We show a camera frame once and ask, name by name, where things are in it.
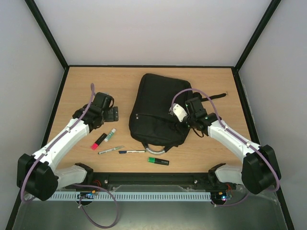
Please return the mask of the black student backpack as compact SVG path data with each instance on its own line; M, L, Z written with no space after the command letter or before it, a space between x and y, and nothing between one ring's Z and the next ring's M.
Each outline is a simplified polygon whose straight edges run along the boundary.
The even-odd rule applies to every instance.
M145 74L129 119L132 138L154 155L164 154L172 147L182 145L190 129L171 115L169 109L174 103L184 106L185 101L192 98L206 101L186 80Z

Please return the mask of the green highlighter black body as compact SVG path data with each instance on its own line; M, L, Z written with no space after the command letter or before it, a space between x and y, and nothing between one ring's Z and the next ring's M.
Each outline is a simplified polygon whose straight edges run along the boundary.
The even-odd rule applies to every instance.
M148 158L148 162L149 163L154 163L154 164L159 164L159 165L169 165L169 161L167 160L163 160L163 159L159 159L159 158L153 158L153 157L149 157Z

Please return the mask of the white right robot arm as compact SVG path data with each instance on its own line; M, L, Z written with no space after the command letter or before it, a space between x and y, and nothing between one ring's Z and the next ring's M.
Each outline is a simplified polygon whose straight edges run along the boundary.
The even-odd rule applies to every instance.
M184 106L175 103L170 110L179 122L217 140L242 163L241 166L216 166L209 176L213 187L221 187L224 183L242 184L255 195L270 186L279 189L281 175L271 146L261 146L240 135L217 112L208 114L199 98L186 101Z

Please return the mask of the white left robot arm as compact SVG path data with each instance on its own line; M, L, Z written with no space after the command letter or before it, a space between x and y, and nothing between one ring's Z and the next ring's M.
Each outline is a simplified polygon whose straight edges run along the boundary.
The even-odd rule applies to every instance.
M93 93L90 102L75 111L64 129L49 143L32 155L23 154L18 159L17 186L22 201L25 201L25 193L46 201L61 188L92 182L94 171L83 163L65 169L57 169L57 166L83 137L104 122L118 121L118 109L113 105L112 96Z

